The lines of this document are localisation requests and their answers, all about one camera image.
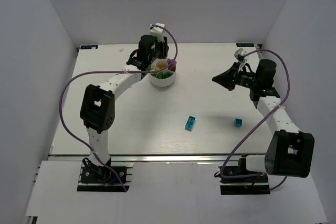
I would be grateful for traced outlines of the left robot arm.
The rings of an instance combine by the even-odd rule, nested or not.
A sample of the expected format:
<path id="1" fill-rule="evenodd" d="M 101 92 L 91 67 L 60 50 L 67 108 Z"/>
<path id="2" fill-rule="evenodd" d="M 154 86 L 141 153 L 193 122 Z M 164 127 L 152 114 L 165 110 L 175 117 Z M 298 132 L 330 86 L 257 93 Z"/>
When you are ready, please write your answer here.
<path id="1" fill-rule="evenodd" d="M 89 145 L 92 147 L 89 162 L 96 166 L 110 165 L 108 152 L 108 129 L 115 118 L 116 99 L 133 84 L 139 82 L 151 70 L 155 59 L 165 59 L 169 47 L 167 37 L 160 41 L 153 35 L 143 35 L 138 49 L 130 54 L 121 73 L 106 82 L 86 87 L 80 118 L 87 129 Z"/>

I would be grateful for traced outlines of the blue label corner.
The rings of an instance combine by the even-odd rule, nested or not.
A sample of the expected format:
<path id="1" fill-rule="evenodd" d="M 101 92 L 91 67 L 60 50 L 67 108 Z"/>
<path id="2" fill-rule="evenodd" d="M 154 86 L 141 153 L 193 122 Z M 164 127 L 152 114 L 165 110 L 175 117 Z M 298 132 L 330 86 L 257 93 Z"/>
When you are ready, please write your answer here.
<path id="1" fill-rule="evenodd" d="M 81 45 L 80 50 L 95 50 L 98 49 L 98 45 Z"/>
<path id="2" fill-rule="evenodd" d="M 238 48 L 243 48 L 243 47 L 252 47 L 252 48 L 254 48 L 255 47 L 254 43 L 248 43 L 248 42 L 236 43 L 236 46 Z"/>

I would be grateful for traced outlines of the long teal lego brick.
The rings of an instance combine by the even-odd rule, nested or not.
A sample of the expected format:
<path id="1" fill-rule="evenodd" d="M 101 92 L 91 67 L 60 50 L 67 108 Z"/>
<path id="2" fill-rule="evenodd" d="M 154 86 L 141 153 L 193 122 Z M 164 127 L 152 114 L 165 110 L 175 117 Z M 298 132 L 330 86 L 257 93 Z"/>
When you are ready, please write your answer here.
<path id="1" fill-rule="evenodd" d="M 193 129 L 194 124 L 195 124 L 195 120 L 196 120 L 196 118 L 193 117 L 193 116 L 189 116 L 189 117 L 188 117 L 187 122 L 186 122 L 186 124 L 185 124 L 185 129 L 186 129 L 187 131 L 191 131 L 191 130 Z"/>

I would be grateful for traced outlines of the small teal lego brick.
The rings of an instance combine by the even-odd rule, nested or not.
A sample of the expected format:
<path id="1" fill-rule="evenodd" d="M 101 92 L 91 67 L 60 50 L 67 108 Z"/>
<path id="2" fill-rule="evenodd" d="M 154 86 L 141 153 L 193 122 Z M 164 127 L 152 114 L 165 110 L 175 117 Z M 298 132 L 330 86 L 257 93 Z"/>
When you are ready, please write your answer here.
<path id="1" fill-rule="evenodd" d="M 242 127 L 243 121 L 242 119 L 234 119 L 234 126 L 235 127 Z"/>

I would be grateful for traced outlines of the yellow orange patterned lego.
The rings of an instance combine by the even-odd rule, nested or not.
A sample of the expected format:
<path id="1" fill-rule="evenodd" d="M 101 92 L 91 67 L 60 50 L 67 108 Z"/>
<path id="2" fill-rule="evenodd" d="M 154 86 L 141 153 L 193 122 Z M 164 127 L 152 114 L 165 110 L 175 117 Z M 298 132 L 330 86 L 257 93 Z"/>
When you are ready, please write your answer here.
<path id="1" fill-rule="evenodd" d="M 163 69 L 163 68 L 165 68 L 167 66 L 167 63 L 165 62 L 165 61 L 160 61 L 160 62 L 158 62 L 157 64 L 156 64 L 156 67 L 158 68 L 158 69 Z"/>

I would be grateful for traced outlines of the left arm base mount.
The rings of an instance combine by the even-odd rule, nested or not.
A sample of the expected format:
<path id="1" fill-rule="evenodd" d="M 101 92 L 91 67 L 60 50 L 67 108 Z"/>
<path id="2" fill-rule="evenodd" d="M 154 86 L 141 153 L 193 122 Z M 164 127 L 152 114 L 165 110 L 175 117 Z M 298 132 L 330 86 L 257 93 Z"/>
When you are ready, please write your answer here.
<path id="1" fill-rule="evenodd" d="M 125 193 L 132 180 L 132 167 L 127 165 L 111 166 L 116 174 L 104 166 L 97 166 L 85 157 L 82 160 L 78 179 L 78 192 Z"/>

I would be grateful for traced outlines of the lime square lego brick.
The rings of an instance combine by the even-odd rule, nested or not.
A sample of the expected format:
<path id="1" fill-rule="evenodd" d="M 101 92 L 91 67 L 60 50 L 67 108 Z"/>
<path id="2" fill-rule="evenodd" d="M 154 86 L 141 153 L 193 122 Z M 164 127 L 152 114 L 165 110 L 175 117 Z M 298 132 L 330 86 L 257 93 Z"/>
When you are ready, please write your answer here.
<path id="1" fill-rule="evenodd" d="M 151 75 L 156 75 L 157 73 L 156 73 L 156 69 L 154 69 L 154 68 L 152 68 L 151 69 Z"/>

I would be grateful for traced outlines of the blue label left corner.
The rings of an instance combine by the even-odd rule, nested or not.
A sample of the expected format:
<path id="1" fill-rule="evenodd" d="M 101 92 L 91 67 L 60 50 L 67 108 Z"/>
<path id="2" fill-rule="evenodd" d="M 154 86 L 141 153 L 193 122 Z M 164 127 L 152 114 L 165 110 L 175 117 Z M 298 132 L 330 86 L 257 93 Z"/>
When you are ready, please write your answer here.
<path id="1" fill-rule="evenodd" d="M 98 45 L 81 45 L 80 50 L 95 50 L 98 49 Z"/>

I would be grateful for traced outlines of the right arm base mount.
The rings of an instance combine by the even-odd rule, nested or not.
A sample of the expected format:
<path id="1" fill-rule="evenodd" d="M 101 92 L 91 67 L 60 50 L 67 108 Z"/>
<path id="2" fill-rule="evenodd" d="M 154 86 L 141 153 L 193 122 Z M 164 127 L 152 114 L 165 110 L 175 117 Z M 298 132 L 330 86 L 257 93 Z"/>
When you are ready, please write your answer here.
<path id="1" fill-rule="evenodd" d="M 220 194 L 224 196 L 235 195 L 269 195 L 270 188 L 267 175 L 256 176 L 256 172 L 246 168 L 246 155 L 240 157 L 236 165 L 225 166 L 223 174 L 229 178 L 223 178 L 220 171 L 214 174 L 219 178 Z"/>

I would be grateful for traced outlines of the white round divided container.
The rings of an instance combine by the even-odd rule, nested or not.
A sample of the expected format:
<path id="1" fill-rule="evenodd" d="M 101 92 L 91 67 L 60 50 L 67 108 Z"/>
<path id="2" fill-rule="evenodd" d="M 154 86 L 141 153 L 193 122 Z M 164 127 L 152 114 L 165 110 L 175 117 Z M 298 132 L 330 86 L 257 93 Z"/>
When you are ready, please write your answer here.
<path id="1" fill-rule="evenodd" d="M 158 69 L 156 67 L 156 64 L 160 61 L 165 61 L 167 63 L 167 66 L 169 65 L 170 61 L 172 61 L 171 59 L 169 58 L 166 58 L 166 59 L 155 59 L 155 61 L 151 64 L 151 69 L 154 68 L 156 70 L 161 70 L 161 69 Z M 169 78 L 163 78 L 163 79 L 157 79 L 157 75 L 159 73 L 163 73 L 164 75 L 166 73 L 171 73 L 172 75 L 169 77 Z M 163 71 L 160 71 L 160 72 L 157 72 L 156 75 L 151 75 L 149 76 L 149 80 L 150 82 L 157 86 L 157 87 L 161 87 L 161 88 L 164 88 L 164 87 L 168 87 L 170 86 L 174 81 L 175 81 L 175 76 L 176 76 L 176 66 L 175 67 L 171 67 L 171 68 L 166 68 L 164 69 Z"/>

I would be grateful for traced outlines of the aluminium front rail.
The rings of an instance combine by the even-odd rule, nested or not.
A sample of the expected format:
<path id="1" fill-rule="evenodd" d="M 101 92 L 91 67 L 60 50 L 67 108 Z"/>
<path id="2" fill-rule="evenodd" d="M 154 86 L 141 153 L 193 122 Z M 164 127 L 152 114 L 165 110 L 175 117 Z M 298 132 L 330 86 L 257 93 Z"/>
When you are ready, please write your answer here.
<path id="1" fill-rule="evenodd" d="M 48 161 L 81 161 L 88 155 L 49 155 Z M 193 162 L 193 163 L 220 163 L 224 162 L 228 154 L 158 154 L 158 155 L 111 155 L 111 161 L 114 163 L 136 163 L 136 162 Z"/>

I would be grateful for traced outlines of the blue label right corner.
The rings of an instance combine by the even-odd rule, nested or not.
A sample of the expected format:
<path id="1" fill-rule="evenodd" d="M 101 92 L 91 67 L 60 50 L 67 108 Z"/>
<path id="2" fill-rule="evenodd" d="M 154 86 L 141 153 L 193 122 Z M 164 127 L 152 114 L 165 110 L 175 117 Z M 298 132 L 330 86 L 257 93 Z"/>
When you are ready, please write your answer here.
<path id="1" fill-rule="evenodd" d="M 254 48 L 255 47 L 254 43 L 248 43 L 248 42 L 236 43 L 236 46 L 238 48 L 243 48 L 243 47 L 252 47 L 252 48 Z"/>

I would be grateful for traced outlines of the green sloped lego brick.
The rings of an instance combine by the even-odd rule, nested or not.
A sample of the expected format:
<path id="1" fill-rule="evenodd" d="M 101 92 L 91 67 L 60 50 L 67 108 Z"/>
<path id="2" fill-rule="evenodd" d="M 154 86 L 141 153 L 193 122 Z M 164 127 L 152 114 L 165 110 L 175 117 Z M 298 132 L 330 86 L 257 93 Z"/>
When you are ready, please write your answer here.
<path id="1" fill-rule="evenodd" d="M 165 75 L 164 75 L 164 78 L 166 79 L 166 78 L 169 78 L 170 76 L 171 76 L 172 74 L 171 73 L 166 73 Z"/>

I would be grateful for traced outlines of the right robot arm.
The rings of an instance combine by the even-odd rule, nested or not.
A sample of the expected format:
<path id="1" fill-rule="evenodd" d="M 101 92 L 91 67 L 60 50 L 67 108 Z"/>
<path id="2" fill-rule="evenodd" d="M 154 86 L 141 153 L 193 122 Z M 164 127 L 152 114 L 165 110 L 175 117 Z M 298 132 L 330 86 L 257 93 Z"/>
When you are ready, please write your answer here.
<path id="1" fill-rule="evenodd" d="M 301 131 L 290 119 L 282 99 L 273 86 L 276 63 L 262 59 L 255 72 L 249 65 L 234 63 L 212 81 L 229 91 L 236 86 L 248 88 L 250 99 L 264 117 L 272 139 L 264 155 L 246 155 L 238 162 L 237 176 L 278 175 L 305 178 L 310 173 L 314 137 Z"/>

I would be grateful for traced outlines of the dark green curved lego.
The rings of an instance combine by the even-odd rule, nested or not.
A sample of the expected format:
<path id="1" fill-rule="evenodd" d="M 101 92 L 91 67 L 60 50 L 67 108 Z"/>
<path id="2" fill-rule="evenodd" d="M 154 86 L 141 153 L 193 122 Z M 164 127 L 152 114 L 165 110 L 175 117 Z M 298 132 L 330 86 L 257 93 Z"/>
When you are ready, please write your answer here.
<path id="1" fill-rule="evenodd" d="M 159 73 L 156 77 L 157 79 L 163 79 L 164 78 L 164 74 L 163 73 Z"/>

